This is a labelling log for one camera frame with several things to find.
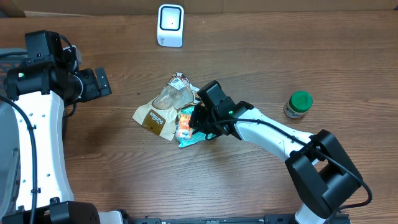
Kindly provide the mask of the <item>teal tissue pack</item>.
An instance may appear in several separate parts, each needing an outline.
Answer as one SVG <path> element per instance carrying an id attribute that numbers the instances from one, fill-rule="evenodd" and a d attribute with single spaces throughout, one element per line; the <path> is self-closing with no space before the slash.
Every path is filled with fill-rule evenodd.
<path id="1" fill-rule="evenodd" d="M 206 141 L 207 139 L 211 139 L 213 137 L 215 137 L 214 134 L 205 134 L 202 132 L 198 132 L 195 133 L 190 139 L 177 138 L 177 141 L 179 142 L 179 148 L 185 148 L 201 141 Z"/>

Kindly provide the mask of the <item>orange snack packet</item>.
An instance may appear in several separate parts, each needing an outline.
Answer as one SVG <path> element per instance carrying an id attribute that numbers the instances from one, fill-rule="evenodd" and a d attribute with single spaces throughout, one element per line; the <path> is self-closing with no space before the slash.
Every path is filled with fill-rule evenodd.
<path id="1" fill-rule="evenodd" d="M 189 122 L 191 119 L 190 114 L 181 114 L 178 120 L 178 128 L 176 137 L 180 139 L 191 139 L 193 129 L 190 127 Z"/>

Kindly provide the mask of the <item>brown clear snack bag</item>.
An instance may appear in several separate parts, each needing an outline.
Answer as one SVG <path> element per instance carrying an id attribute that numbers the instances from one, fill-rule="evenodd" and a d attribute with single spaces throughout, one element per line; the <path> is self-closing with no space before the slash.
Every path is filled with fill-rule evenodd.
<path id="1" fill-rule="evenodd" d="M 177 130 L 178 111 L 198 104 L 198 91 L 184 74 L 176 72 L 153 100 L 135 110 L 132 118 L 144 129 L 171 141 Z"/>

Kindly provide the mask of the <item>green lid jar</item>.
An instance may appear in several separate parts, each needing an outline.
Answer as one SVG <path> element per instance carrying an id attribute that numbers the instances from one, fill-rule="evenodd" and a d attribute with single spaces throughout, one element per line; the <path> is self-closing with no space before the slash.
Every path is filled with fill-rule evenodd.
<path id="1" fill-rule="evenodd" d="M 313 98 L 307 91 L 296 91 L 286 102 L 284 113 L 295 119 L 304 116 L 313 105 Z"/>

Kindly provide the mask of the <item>small green white packet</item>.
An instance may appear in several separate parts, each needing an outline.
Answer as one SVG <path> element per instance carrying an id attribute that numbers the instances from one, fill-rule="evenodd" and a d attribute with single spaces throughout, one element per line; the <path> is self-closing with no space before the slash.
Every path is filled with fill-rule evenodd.
<path id="1" fill-rule="evenodd" d="M 180 117 L 182 114 L 187 114 L 187 115 L 191 115 L 193 113 L 195 109 L 195 106 L 188 106 L 186 108 L 182 108 L 178 111 L 178 117 Z"/>

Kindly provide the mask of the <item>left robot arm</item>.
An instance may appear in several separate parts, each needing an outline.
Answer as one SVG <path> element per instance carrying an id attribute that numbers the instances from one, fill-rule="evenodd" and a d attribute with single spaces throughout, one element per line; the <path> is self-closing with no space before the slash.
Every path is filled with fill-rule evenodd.
<path id="1" fill-rule="evenodd" d="M 67 106 L 111 94 L 102 68 L 80 69 L 77 49 L 56 32 L 25 35 L 19 66 L 7 71 L 3 102 L 14 110 L 21 182 L 16 212 L 3 223 L 102 223 L 91 203 L 76 202 L 63 153 Z"/>

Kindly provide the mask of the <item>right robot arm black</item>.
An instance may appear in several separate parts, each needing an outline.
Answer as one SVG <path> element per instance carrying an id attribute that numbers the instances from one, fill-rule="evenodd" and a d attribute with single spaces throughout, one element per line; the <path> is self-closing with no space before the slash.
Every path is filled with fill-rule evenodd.
<path id="1" fill-rule="evenodd" d="M 195 132 L 232 135 L 260 146 L 286 166 L 302 207 L 294 223 L 327 223 L 363 185 L 363 178 L 337 138 L 322 129 L 317 134 L 285 126 L 245 101 L 235 103 L 217 81 L 198 91 L 189 122 Z"/>

